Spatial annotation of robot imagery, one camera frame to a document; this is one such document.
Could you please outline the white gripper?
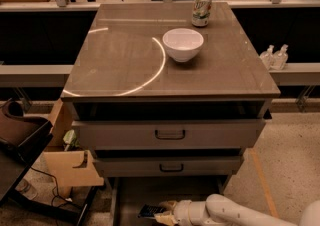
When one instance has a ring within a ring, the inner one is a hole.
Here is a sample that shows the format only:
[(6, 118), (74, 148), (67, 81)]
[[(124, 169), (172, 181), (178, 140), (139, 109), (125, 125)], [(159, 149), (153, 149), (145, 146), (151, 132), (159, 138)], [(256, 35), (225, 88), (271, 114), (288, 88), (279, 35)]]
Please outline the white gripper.
[(189, 206), (191, 204), (190, 200), (183, 200), (177, 203), (175, 200), (162, 201), (159, 206), (165, 208), (167, 211), (172, 211), (171, 213), (157, 213), (154, 215), (155, 220), (158, 223), (164, 224), (166, 226), (192, 226), (189, 219)]

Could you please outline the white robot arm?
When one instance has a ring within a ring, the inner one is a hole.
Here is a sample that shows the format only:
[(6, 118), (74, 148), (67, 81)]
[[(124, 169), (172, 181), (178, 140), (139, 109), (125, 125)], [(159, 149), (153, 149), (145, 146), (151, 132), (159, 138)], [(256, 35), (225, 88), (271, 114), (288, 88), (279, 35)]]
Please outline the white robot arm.
[(205, 201), (163, 202), (165, 212), (155, 213), (157, 222), (167, 226), (320, 226), (320, 201), (308, 205), (299, 224), (241, 206), (220, 194)]

